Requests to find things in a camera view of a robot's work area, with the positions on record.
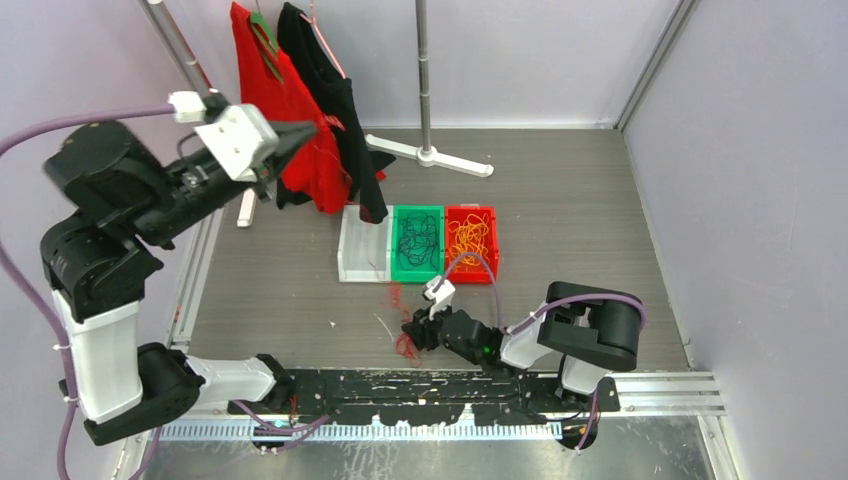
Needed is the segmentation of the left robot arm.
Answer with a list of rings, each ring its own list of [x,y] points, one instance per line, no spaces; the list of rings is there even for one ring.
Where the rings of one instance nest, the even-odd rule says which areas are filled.
[[[292,379],[268,354],[205,360],[159,342],[140,344],[145,284],[177,236],[249,189],[208,149],[161,164],[122,122],[76,128],[44,165],[74,204],[42,237],[45,277],[67,331],[77,399],[98,446],[170,423],[203,404],[243,402],[263,413],[289,409]]]

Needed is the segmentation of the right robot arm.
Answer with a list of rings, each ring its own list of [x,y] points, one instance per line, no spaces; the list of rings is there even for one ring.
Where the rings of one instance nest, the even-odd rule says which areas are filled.
[[[453,308],[454,294],[454,286],[440,276],[426,284],[427,305],[402,326],[416,350],[443,347],[484,370],[510,374],[524,373],[557,352],[555,396],[571,411],[592,400],[603,377],[637,366],[647,312],[634,295],[556,281],[525,319],[490,327]]]

